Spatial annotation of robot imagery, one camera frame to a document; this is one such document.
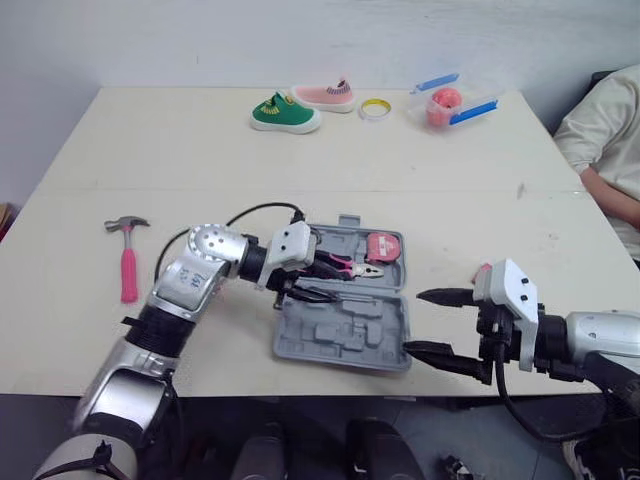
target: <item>gray tool case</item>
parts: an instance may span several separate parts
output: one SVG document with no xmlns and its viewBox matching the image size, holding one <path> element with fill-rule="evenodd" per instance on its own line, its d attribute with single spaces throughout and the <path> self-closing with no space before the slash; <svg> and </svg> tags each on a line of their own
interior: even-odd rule
<svg viewBox="0 0 640 480">
<path fill-rule="evenodd" d="M 276 355 L 296 360 L 404 372 L 411 357 L 402 344 L 409 339 L 407 302 L 399 294 L 405 284 L 406 264 L 402 235 L 398 232 L 359 228 L 360 217 L 341 215 L 338 226 L 312 225 L 322 239 L 318 249 L 365 263 L 367 237 L 384 232 L 395 236 L 400 257 L 378 278 L 350 281 L 301 278 L 297 284 L 329 291 L 336 303 L 305 303 L 285 297 L 276 328 Z"/>
</svg>

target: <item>beige shirt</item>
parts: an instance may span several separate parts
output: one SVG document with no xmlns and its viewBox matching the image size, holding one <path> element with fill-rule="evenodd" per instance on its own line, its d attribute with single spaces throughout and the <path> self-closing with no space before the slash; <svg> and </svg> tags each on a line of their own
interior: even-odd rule
<svg viewBox="0 0 640 480">
<path fill-rule="evenodd" d="M 600 81 L 564 118 L 555 141 L 578 173 L 591 166 L 611 186 L 640 201 L 640 65 Z M 640 231 L 608 219 L 629 254 L 640 260 Z"/>
</svg>

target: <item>hammer head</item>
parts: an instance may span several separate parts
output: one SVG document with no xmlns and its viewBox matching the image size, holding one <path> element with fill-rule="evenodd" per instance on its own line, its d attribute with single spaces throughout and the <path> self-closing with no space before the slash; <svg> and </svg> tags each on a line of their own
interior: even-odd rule
<svg viewBox="0 0 640 480">
<path fill-rule="evenodd" d="M 117 230 L 122 230 L 124 227 L 135 227 L 136 225 L 144 225 L 145 227 L 149 226 L 149 222 L 147 222 L 144 218 L 126 216 L 120 217 L 118 220 L 107 220 L 104 222 L 104 228 L 107 229 L 107 232 L 115 232 Z"/>
</svg>

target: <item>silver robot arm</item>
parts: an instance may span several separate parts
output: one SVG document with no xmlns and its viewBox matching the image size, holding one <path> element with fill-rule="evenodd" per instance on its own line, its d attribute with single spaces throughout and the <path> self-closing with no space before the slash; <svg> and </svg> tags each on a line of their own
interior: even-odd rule
<svg viewBox="0 0 640 480">
<path fill-rule="evenodd" d="M 505 384 L 504 364 L 517 360 L 520 370 L 546 373 L 567 382 L 592 382 L 620 406 L 616 415 L 640 416 L 640 314 L 574 312 L 548 315 L 537 288 L 512 260 L 484 266 L 473 290 L 439 288 L 418 298 L 447 307 L 478 307 L 478 359 L 456 355 L 449 344 L 412 341 L 407 353 L 437 369 L 468 375 L 491 385 L 495 365 L 500 397 L 520 424 L 540 440 L 574 437 L 538 432 L 516 411 Z"/>
<path fill-rule="evenodd" d="M 77 436 L 61 444 L 33 477 L 56 480 L 137 477 L 135 450 L 173 400 L 180 353 L 225 279 L 241 277 L 282 293 L 294 272 L 313 263 L 316 237 L 298 221 L 278 230 L 268 249 L 223 225 L 200 225 L 160 276 L 139 318 L 118 339 L 78 403 Z"/>
</svg>

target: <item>green shoe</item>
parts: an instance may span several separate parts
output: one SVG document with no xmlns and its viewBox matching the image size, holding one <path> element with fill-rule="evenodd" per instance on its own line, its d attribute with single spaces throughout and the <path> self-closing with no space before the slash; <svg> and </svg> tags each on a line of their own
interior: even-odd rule
<svg viewBox="0 0 640 480">
<path fill-rule="evenodd" d="M 315 108 L 305 108 L 280 92 L 258 105 L 251 113 L 251 126 L 256 130 L 280 130 L 309 133 L 320 126 L 322 117 Z"/>
</svg>

